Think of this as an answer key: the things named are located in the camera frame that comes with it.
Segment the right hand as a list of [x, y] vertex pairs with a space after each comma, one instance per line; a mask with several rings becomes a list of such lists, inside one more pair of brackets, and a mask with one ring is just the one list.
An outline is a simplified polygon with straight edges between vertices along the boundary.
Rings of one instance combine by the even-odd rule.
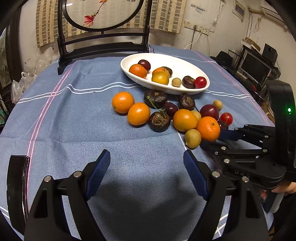
[[290, 181], [281, 181], [280, 184], [272, 190], [273, 193], [284, 193], [285, 195], [296, 192], [296, 183]]

